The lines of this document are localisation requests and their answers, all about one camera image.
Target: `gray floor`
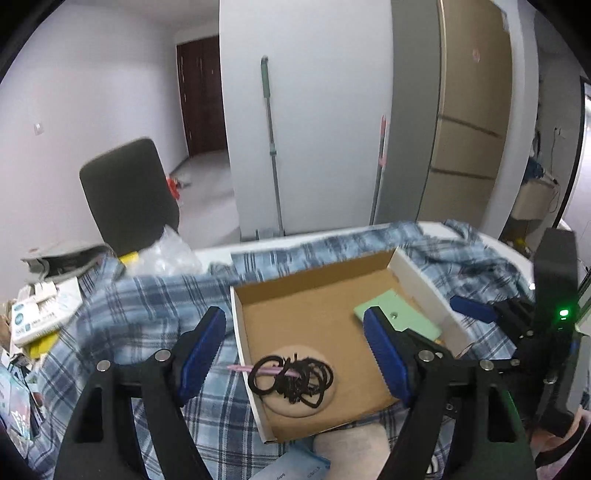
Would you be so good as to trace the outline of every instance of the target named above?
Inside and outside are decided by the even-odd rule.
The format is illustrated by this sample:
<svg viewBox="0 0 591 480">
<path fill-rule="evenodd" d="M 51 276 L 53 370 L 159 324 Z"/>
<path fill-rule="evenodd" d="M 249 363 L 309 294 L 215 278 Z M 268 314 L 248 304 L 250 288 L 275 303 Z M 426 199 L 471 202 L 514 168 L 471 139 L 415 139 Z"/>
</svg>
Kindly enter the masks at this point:
<svg viewBox="0 0 591 480">
<path fill-rule="evenodd" d="M 174 173 L 191 185 L 180 190 L 178 232 L 192 248 L 240 241 L 227 151 L 210 152 L 186 160 Z"/>
</svg>

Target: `plastic bag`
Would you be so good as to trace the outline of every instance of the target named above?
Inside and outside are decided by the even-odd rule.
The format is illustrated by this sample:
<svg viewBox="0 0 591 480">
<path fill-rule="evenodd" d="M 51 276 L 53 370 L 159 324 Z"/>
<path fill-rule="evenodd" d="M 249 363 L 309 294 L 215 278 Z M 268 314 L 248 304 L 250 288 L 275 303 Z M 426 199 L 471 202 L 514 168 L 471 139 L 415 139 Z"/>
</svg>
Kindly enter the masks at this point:
<svg viewBox="0 0 591 480">
<path fill-rule="evenodd" d="M 130 277 L 137 275 L 195 275 L 202 272 L 201 262 L 183 239 L 168 225 L 160 240 L 140 250 L 138 258 L 127 265 Z"/>
</svg>

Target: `blue plaid fabric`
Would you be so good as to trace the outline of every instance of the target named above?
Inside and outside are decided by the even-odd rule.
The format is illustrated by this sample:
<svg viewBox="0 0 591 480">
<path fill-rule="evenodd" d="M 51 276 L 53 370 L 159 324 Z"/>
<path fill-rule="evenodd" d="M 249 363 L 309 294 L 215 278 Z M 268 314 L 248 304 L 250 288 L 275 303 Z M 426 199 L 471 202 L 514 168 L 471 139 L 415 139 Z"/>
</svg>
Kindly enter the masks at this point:
<svg viewBox="0 0 591 480">
<path fill-rule="evenodd" d="M 215 305 L 226 313 L 226 338 L 201 393 L 185 406 L 183 415 L 214 479 L 250 478 L 282 455 L 286 445 L 261 443 L 242 377 L 223 367 L 238 362 L 230 286 L 400 247 L 446 298 L 454 294 L 479 301 L 530 297 L 517 268 L 486 247 L 471 227 L 451 221 L 446 225 L 460 237 L 442 240 L 424 235 L 415 223 L 395 223 L 290 249 L 234 255 L 234 267 L 214 266 L 200 276 L 118 280 L 121 264 L 105 259 L 99 269 L 81 279 L 85 294 L 95 293 L 61 331 L 41 370 L 47 420 L 29 451 L 29 464 L 43 479 L 52 478 L 67 423 L 97 362 L 130 364 L 145 360 L 157 349 L 171 348 Z M 507 358 L 512 354 L 513 345 L 496 326 L 468 318 L 463 326 L 475 340 L 470 356 Z M 148 474 L 160 478 L 141 401 L 134 403 L 134 413 Z M 397 404 L 356 424 L 380 421 L 394 443 L 405 417 L 406 410 Z M 452 431 L 453 424 L 444 422 L 435 451 L 440 472 Z"/>
</svg>

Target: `open cardboard box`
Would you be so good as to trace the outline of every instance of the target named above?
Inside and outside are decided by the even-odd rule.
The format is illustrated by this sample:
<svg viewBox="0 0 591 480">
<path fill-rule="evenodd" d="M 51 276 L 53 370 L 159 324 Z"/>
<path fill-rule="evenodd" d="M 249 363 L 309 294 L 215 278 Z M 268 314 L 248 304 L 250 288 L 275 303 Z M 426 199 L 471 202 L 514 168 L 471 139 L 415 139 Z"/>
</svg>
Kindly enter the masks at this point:
<svg viewBox="0 0 591 480">
<path fill-rule="evenodd" d="M 363 326 L 353 309 L 393 289 L 442 329 L 440 339 L 459 355 L 470 337 L 431 281 L 400 249 L 248 284 L 231 291 L 234 331 L 240 363 L 252 365 L 288 345 L 306 345 L 333 367 L 336 392 L 322 411 L 289 418 L 269 410 L 248 388 L 261 439 L 286 442 L 359 420 L 390 406 L 390 395 Z"/>
</svg>

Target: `chair backrest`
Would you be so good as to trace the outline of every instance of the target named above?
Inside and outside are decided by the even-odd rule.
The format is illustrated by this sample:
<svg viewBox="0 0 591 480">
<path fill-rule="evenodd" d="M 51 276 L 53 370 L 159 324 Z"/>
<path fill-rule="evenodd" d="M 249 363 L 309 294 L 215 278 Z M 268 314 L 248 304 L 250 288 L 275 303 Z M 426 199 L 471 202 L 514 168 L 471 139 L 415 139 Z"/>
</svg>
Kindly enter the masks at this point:
<svg viewBox="0 0 591 480">
<path fill-rule="evenodd" d="M 103 240 L 119 256 L 150 246 L 165 225 L 178 229 L 178 204 L 149 138 L 91 160 L 80 182 Z"/>
</svg>

